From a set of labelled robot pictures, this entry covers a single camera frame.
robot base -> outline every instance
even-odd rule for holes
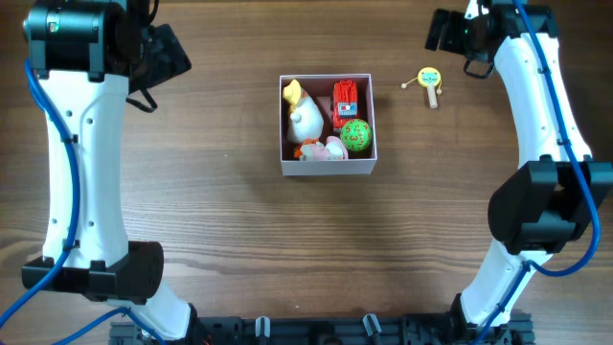
[[[189,339],[169,344],[198,345],[443,345],[467,344],[449,339],[449,314],[416,314],[378,320],[380,333],[368,332],[365,318],[306,318],[268,320],[267,330],[256,336],[262,319],[239,317],[200,317],[198,329]],[[529,314],[513,314],[504,329],[496,328],[490,345],[534,345],[533,323]],[[148,345],[154,340],[131,322],[112,323],[109,345]]]

box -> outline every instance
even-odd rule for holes
[[[293,152],[297,145],[285,139],[289,122],[289,104],[282,97],[284,87],[288,86],[293,80],[297,80],[301,84],[324,116],[324,133],[320,138],[322,142],[327,136],[332,135],[330,118],[334,84],[338,81],[355,81],[360,118],[367,121],[373,130],[371,146],[358,154],[351,152],[348,160],[323,162],[295,160]],[[368,174],[373,171],[376,163],[376,130],[373,80],[370,74],[281,76],[279,79],[279,119],[281,168],[284,176]]]

red toy car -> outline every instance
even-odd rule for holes
[[[332,127],[335,133],[350,120],[359,119],[357,111],[357,84],[352,80],[341,80],[334,85],[332,97]]]

pink toy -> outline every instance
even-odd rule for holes
[[[294,150],[294,157],[301,161],[327,161],[349,159],[349,154],[340,139],[330,136],[325,145],[316,139],[305,140]]]

wooden tabletop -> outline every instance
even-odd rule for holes
[[[491,194],[517,168],[507,92],[475,80],[464,59],[423,49],[436,8],[467,1],[165,2],[190,56],[188,74],[151,90],[153,114],[126,107],[122,208],[132,240],[158,241],[164,275],[199,315],[379,316],[447,311],[491,241]],[[613,3],[549,1],[579,129],[613,160]],[[49,222],[45,120],[22,62],[28,6],[0,5],[0,310],[18,298],[20,267],[40,255]],[[424,66],[443,74],[440,108],[400,89]],[[371,176],[285,178],[279,75],[371,73],[378,162]],[[539,344],[606,344],[613,336],[613,200],[601,207],[599,253],[564,279],[536,275],[516,306]],[[549,264],[584,252],[590,230]],[[0,332],[49,343],[110,308],[42,292]],[[104,323],[81,342],[105,344]]]

